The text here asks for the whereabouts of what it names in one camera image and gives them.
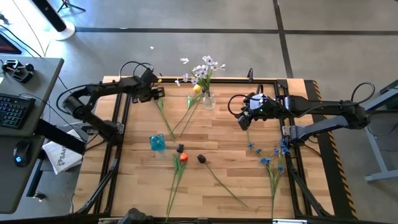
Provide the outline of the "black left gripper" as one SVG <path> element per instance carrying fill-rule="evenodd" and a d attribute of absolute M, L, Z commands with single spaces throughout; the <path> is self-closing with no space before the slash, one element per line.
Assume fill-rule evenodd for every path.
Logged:
<path fill-rule="evenodd" d="M 164 87 L 157 87 L 153 89 L 150 85 L 140 84 L 133 88 L 132 90 L 132 102 L 133 103 L 145 103 L 151 99 L 158 100 L 163 98 L 165 95 Z"/>

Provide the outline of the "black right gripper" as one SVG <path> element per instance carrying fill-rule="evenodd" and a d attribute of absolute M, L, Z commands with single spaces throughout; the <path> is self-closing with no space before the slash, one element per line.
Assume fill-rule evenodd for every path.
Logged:
<path fill-rule="evenodd" d="M 250 127 L 252 119 L 274 119 L 278 117 L 277 114 L 280 110 L 280 106 L 277 104 L 277 102 L 269 96 L 269 99 L 261 108 L 251 110 L 249 108 L 249 97 L 253 95 L 256 94 L 250 94 L 244 99 L 244 108 L 242 113 L 234 116 L 238 120 L 238 124 L 243 131 L 246 131 Z"/>

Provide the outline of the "yellow artificial tulip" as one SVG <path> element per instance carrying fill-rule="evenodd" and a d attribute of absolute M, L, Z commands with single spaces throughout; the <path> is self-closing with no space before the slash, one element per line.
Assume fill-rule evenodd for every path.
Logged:
<path fill-rule="evenodd" d="M 184 115 L 179 119 L 177 124 L 169 131 L 170 134 L 174 133 L 174 130 L 180 125 L 180 123 L 185 119 L 186 115 L 188 112 L 191 110 L 191 108 L 194 105 L 197 105 L 200 97 L 202 96 L 202 91 L 201 91 L 201 86 L 200 85 L 194 85 L 193 87 L 194 94 L 193 96 L 187 95 L 187 109 L 184 113 Z"/>
<path fill-rule="evenodd" d="M 169 125 L 169 123 L 167 121 L 167 118 L 165 116 L 165 113 L 164 113 L 164 100 L 162 98 L 159 98 L 157 100 L 157 107 L 158 107 L 158 109 L 160 111 L 161 117 L 162 117 L 162 119 L 163 119 L 163 121 L 164 121 L 164 123 L 166 125 L 166 128 L 167 128 L 167 130 L 169 132 L 170 138 L 174 142 L 175 141 L 175 136 L 174 136 L 172 128 L 170 127 L 170 125 Z"/>

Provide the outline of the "blue artificial flower spray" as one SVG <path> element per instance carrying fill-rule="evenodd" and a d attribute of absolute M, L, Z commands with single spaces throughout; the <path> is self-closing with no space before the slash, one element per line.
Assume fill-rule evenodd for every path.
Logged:
<path fill-rule="evenodd" d="M 286 170 L 285 157 L 290 154 L 290 150 L 285 145 L 285 140 L 281 139 L 279 148 L 275 147 L 271 154 L 266 154 L 265 150 L 257 147 L 255 143 L 251 141 L 249 131 L 246 131 L 246 137 L 248 142 L 248 151 L 254 151 L 256 153 L 259 157 L 259 163 L 266 168 L 268 173 L 271 187 L 271 218 L 273 218 L 275 196 L 279 182 Z"/>

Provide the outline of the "black artificial tulip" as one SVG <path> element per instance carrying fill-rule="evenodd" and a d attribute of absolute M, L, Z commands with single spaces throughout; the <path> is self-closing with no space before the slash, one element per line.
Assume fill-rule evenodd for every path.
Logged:
<path fill-rule="evenodd" d="M 183 165 L 180 160 L 180 156 L 183 153 L 183 150 L 184 150 L 184 145 L 179 144 L 177 146 L 177 153 L 174 154 L 174 174 L 173 174 L 172 184 L 171 184 L 171 188 L 170 188 L 169 201 L 168 201 L 167 209 L 166 209 L 166 220 L 169 219 L 172 205 L 175 200 L 175 195 L 177 193 L 178 185 L 182 178 L 182 173 L 183 173 L 182 166 Z"/>
<path fill-rule="evenodd" d="M 245 206 L 246 208 L 248 208 L 248 205 L 246 205 L 241 199 L 239 199 L 234 193 L 232 193 L 232 191 L 230 191 L 229 188 L 227 188 L 227 186 L 225 186 L 224 183 L 222 183 L 222 181 L 220 181 L 219 178 L 217 178 L 217 176 L 215 175 L 215 173 L 212 171 L 212 169 L 210 168 L 210 166 L 207 164 L 207 159 L 203 154 L 199 154 L 197 155 L 197 159 L 199 161 L 199 163 L 204 164 L 206 166 L 206 168 L 209 170 L 209 172 L 211 173 L 211 175 L 214 177 L 214 179 L 234 198 L 236 199 L 240 204 L 242 204 L 243 206 Z"/>

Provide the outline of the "orange artificial tulip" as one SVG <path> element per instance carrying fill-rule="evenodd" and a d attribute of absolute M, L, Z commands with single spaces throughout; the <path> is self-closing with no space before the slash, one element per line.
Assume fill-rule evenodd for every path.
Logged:
<path fill-rule="evenodd" d="M 172 205 L 175 200 L 175 195 L 177 193 L 182 175 L 185 171 L 187 161 L 188 161 L 188 156 L 184 152 L 174 154 L 174 176 L 171 184 L 169 201 L 167 205 L 167 211 L 166 211 L 167 217 L 171 212 Z"/>

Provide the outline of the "clear glass vase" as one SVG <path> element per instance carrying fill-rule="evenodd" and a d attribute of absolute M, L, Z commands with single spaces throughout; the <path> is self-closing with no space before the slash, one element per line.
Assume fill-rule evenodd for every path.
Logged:
<path fill-rule="evenodd" d="M 203 93 L 203 107 L 206 110 L 212 110 L 216 105 L 215 94 L 211 90 Z"/>

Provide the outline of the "blue glass vase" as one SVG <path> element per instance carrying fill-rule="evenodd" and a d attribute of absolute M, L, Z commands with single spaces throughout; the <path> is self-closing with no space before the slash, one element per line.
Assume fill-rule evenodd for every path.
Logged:
<path fill-rule="evenodd" d="M 153 151 L 165 150 L 165 139 L 163 134 L 154 134 L 150 137 L 150 148 Z"/>

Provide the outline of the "white artificial flower spray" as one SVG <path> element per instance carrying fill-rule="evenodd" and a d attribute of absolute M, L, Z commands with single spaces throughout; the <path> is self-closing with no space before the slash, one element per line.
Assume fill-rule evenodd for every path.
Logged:
<path fill-rule="evenodd" d="M 182 76 L 182 81 L 184 83 L 190 82 L 194 87 L 199 86 L 202 92 L 207 92 L 210 90 L 210 82 L 212 76 L 219 70 L 224 70 L 226 64 L 218 63 L 210 55 L 205 55 L 202 57 L 204 61 L 203 64 L 194 66 L 192 69 L 188 67 L 190 60 L 188 58 L 180 58 L 180 62 L 185 65 L 188 73 Z"/>

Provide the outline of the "black yellow hazard-striped mat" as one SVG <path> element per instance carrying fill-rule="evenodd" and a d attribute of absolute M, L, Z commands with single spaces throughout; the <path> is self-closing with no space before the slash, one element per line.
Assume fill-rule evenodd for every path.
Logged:
<path fill-rule="evenodd" d="M 332 132 L 319 134 L 317 143 L 311 143 L 310 146 L 321 153 L 318 155 L 307 147 L 302 148 L 305 176 L 311 193 L 328 213 L 340 218 L 357 219 Z"/>

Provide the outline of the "black desk crossbar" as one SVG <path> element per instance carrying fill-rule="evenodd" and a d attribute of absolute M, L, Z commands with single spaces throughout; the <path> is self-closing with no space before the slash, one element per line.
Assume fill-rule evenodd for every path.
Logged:
<path fill-rule="evenodd" d="M 85 151 L 85 143 L 77 137 L 58 129 L 49 122 L 39 119 L 34 134 L 44 136 L 49 141 L 55 142 L 61 146 L 76 152 L 80 155 Z"/>

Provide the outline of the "white paper booklet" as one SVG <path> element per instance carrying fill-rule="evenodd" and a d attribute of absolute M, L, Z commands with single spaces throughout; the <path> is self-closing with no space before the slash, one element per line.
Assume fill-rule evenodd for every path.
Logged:
<path fill-rule="evenodd" d="M 42 146 L 56 175 L 82 163 L 82 155 L 50 141 Z"/>

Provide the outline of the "person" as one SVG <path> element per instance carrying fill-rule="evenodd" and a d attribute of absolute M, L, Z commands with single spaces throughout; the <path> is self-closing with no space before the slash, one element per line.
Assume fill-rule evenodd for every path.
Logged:
<path fill-rule="evenodd" d="M 136 208 L 131 208 L 118 224 L 154 224 L 153 216 L 146 215 Z"/>

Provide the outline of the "black tripod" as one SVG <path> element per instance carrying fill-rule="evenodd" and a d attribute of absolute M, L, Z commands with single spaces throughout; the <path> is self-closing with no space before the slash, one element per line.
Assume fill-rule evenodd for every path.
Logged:
<path fill-rule="evenodd" d="M 80 10 L 80 11 L 82 11 L 82 12 L 86 12 L 86 9 L 84 9 L 84 8 L 82 8 L 82 7 L 79 7 L 79 6 L 76 6 L 76 5 L 74 5 L 74 4 L 71 4 L 71 3 L 69 2 L 69 0 L 61 0 L 61 1 L 62 1 L 62 4 L 61 4 L 61 6 L 57 9 L 57 12 L 60 12 L 62 9 L 67 9 L 67 8 L 78 9 L 78 10 Z"/>

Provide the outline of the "black pillar with white base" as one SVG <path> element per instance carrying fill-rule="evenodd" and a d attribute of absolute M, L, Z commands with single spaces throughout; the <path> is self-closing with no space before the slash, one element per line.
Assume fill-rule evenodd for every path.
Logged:
<path fill-rule="evenodd" d="M 56 41 L 67 40 L 75 34 L 76 27 L 71 22 L 64 21 L 47 0 L 31 1 L 51 25 L 50 33 Z"/>

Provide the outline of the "black keyboard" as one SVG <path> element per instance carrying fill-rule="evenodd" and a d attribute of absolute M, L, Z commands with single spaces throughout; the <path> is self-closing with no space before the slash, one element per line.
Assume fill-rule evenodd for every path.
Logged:
<path fill-rule="evenodd" d="M 21 129 L 34 105 L 35 99 L 0 93 L 0 127 Z"/>

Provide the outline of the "black computer mouse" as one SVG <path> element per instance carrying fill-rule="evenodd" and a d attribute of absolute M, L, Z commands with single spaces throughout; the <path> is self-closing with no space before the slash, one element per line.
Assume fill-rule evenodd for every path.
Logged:
<path fill-rule="evenodd" d="M 14 162 L 16 166 L 25 167 L 30 163 L 32 157 L 31 145 L 32 141 L 27 139 L 21 140 L 16 144 L 13 150 Z"/>

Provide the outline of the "black desk leg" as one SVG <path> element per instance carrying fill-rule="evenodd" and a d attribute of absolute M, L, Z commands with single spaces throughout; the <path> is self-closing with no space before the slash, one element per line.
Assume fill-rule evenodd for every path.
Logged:
<path fill-rule="evenodd" d="M 43 171 L 41 170 L 42 164 L 43 164 L 43 160 L 42 159 L 38 159 L 37 160 L 37 167 L 34 170 L 32 181 L 31 181 L 31 183 L 29 185 L 29 188 L 27 190 L 27 193 L 26 193 L 27 197 L 34 197 L 34 195 L 35 195 L 35 193 L 37 191 L 37 187 L 38 187 L 38 184 L 40 182 L 40 179 L 41 179 L 41 176 L 42 176 L 42 173 L 43 173 Z"/>

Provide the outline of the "dark red screen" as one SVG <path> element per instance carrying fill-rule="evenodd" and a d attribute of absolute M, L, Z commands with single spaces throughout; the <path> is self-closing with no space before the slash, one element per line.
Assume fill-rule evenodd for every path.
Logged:
<path fill-rule="evenodd" d="M 0 34 L 0 53 L 20 55 L 22 52 L 15 45 L 13 45 L 9 40 L 7 40 L 5 38 L 5 36 Z"/>

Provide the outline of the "grey desk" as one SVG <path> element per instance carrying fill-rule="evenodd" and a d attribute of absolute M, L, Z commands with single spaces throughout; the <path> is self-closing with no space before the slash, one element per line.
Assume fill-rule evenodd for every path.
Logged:
<path fill-rule="evenodd" d="M 23 65 L 31 63 L 34 66 L 33 77 L 26 84 L 21 84 L 9 75 L 3 74 L 1 62 L 7 59 L 18 60 Z M 23 94 L 24 96 L 34 96 L 35 99 L 33 109 L 21 129 L 0 127 L 0 213 L 14 213 L 24 194 L 45 139 L 43 136 L 35 135 L 34 130 L 63 64 L 64 59 L 62 58 L 0 55 L 0 77 L 3 77 L 0 83 L 0 93 L 16 96 Z M 15 164 L 13 150 L 17 143 L 24 139 L 31 141 L 31 160 L 25 167 L 18 167 Z"/>

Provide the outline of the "black aluminium table frame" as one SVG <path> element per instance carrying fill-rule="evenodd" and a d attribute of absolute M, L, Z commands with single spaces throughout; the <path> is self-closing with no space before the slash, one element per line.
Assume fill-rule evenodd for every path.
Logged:
<path fill-rule="evenodd" d="M 176 85 L 163 81 L 164 113 L 171 128 L 187 109 L 188 83 Z M 248 151 L 246 132 L 233 116 L 242 106 L 243 95 L 256 90 L 257 83 L 244 78 L 218 78 L 211 83 L 216 105 L 212 110 L 194 106 L 170 138 L 166 125 L 153 101 L 132 104 L 127 115 L 121 162 L 115 182 L 107 185 L 113 196 L 102 194 L 93 211 L 107 210 L 113 217 L 136 208 L 154 217 L 166 217 L 174 174 L 174 154 L 184 145 L 188 156 L 169 220 L 199 218 L 270 218 L 271 187 L 266 168 L 254 151 Z M 281 124 L 276 119 L 254 121 L 248 131 L 251 141 L 266 154 L 279 147 Z M 153 151 L 150 137 L 163 134 L 165 150 Z M 197 155 L 203 154 L 217 178 L 248 208 L 234 199 L 211 175 Z M 277 188 L 274 218 L 292 218 L 294 208 L 290 180 L 284 173 Z"/>

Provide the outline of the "grey metal table frame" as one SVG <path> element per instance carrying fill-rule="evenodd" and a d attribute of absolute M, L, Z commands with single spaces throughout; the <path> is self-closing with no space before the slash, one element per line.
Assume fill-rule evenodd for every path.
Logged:
<path fill-rule="evenodd" d="M 395 100 L 398 100 L 398 80 L 395 80 L 394 82 L 390 83 L 388 86 L 382 88 L 380 90 L 380 95 L 376 99 L 372 100 L 370 103 L 367 103 L 364 106 L 364 109 L 366 110 L 366 112 L 369 113 L 370 116 L 382 114 L 382 113 L 383 114 L 388 114 L 388 113 L 398 114 L 398 107 L 397 107 L 397 109 L 393 109 L 393 110 L 378 110 L 378 108 L 380 108 L 384 105 L 387 105 L 388 103 L 395 101 Z M 372 147 L 373 153 L 376 157 L 376 162 L 380 168 L 380 172 L 378 172 L 378 173 L 365 175 L 364 179 L 366 182 L 372 182 L 375 180 L 390 179 L 390 178 L 398 177 L 398 169 L 396 169 L 396 170 L 388 170 L 387 169 L 386 164 L 385 164 L 384 159 L 381 154 L 381 150 L 377 144 L 378 137 L 387 136 L 388 134 L 395 131 L 397 128 L 398 128 L 398 123 L 396 123 L 394 125 L 394 127 L 387 133 L 374 134 L 371 131 L 370 126 L 366 127 L 365 133 L 368 137 L 368 140 Z"/>

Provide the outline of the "black desk clamp mount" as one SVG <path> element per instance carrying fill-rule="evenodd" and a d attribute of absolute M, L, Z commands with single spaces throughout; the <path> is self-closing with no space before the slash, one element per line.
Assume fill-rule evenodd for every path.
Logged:
<path fill-rule="evenodd" d="M 1 68 L 3 72 L 22 84 L 27 83 L 33 77 L 34 66 L 31 63 L 23 65 L 16 59 L 8 59 Z"/>

